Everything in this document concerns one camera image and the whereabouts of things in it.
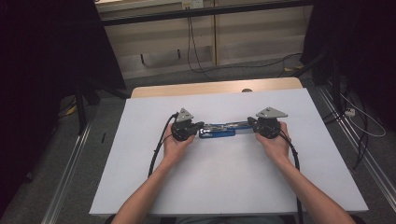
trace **gray carpet floor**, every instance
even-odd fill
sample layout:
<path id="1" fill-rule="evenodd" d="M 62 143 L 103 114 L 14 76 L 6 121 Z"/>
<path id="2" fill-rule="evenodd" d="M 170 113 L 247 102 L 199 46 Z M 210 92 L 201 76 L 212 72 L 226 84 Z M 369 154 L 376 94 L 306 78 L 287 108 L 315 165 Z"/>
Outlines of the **gray carpet floor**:
<path id="1" fill-rule="evenodd" d="M 286 66 L 298 65 L 296 59 L 286 60 Z M 268 62 L 253 62 L 238 64 L 238 66 L 260 66 Z M 281 74 L 282 63 L 273 66 L 262 67 L 230 67 L 207 72 L 206 75 L 215 80 L 238 80 L 252 78 L 287 77 L 290 73 Z M 204 74 L 192 71 L 175 72 L 152 77 L 139 77 L 126 80 L 127 92 L 132 92 L 139 86 L 166 85 L 178 83 L 197 83 L 213 81 Z M 314 86 L 309 74 L 301 78 L 303 85 L 308 89 L 321 116 L 331 111 L 325 105 L 318 93 L 318 87 Z M 102 101 L 98 106 L 87 105 L 87 110 L 94 110 L 96 114 L 92 120 L 92 128 L 86 145 L 81 152 L 78 166 L 74 173 L 72 183 L 64 199 L 60 215 L 56 223 L 104 223 L 100 217 L 88 214 L 102 172 L 106 165 L 106 159 L 112 146 L 112 140 L 116 134 L 120 116 L 123 111 L 124 101 L 114 98 L 106 92 L 99 92 Z M 327 125 L 329 133 L 337 145 L 347 166 L 352 166 L 356 160 L 356 152 L 350 142 L 341 131 L 337 122 Z M 370 138 L 369 148 L 377 162 L 396 183 L 396 172 L 393 163 L 396 159 L 395 132 L 387 130 L 383 138 Z M 48 147 L 33 171 L 34 179 L 30 183 L 21 185 L 14 200 L 3 215 L 0 224 L 4 223 L 40 223 L 49 206 L 50 199 L 56 190 L 57 183 L 64 171 L 64 167 L 70 157 L 71 150 L 77 140 L 78 117 L 77 114 L 62 118 L 58 122 L 58 128 L 51 138 Z M 358 214 L 366 223 L 396 223 L 396 213 L 390 207 L 387 199 L 372 179 L 368 170 L 362 164 L 356 174 L 353 175 L 364 200 L 369 206 L 369 211 Z M 158 219 L 149 219 L 155 223 Z M 313 223 L 309 216 L 305 216 L 305 223 Z"/>

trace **white tabletop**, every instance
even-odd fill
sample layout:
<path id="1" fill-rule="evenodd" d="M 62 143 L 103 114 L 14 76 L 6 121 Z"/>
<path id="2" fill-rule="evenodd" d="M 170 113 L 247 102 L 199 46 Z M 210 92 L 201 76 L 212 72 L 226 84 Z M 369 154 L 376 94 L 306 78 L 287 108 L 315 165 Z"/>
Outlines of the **white tabletop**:
<path id="1" fill-rule="evenodd" d="M 186 108 L 194 122 L 246 120 L 267 106 L 289 116 L 302 173 L 347 211 L 365 211 L 361 194 L 306 89 L 127 100 L 90 214 L 115 214 L 145 181 L 167 119 Z M 158 155 L 156 165 L 163 156 Z M 253 134 L 195 138 L 168 176 L 150 213 L 158 216 L 268 215 L 297 211 L 295 195 Z"/>

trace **person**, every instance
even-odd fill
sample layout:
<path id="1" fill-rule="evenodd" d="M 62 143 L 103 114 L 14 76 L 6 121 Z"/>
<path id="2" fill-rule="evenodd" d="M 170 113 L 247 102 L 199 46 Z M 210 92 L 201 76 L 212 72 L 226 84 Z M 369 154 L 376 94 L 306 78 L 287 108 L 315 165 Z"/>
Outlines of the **person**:
<path id="1" fill-rule="evenodd" d="M 165 136 L 171 135 L 171 125 L 166 129 Z M 289 138 L 287 125 L 280 122 L 283 133 Z M 173 137 L 164 141 L 163 160 L 152 175 L 125 201 L 112 223 L 143 223 L 153 205 L 163 182 L 170 170 L 183 158 L 186 147 L 193 142 L 195 136 L 190 136 L 184 142 L 178 142 Z M 262 144 L 267 157 L 279 169 L 291 189 L 300 199 L 306 211 L 318 224 L 355 223 L 351 216 L 334 200 L 312 184 L 301 174 L 289 160 L 289 144 L 280 136 L 267 139 L 256 133 L 256 139 Z M 257 220 L 246 223 L 259 223 Z"/>

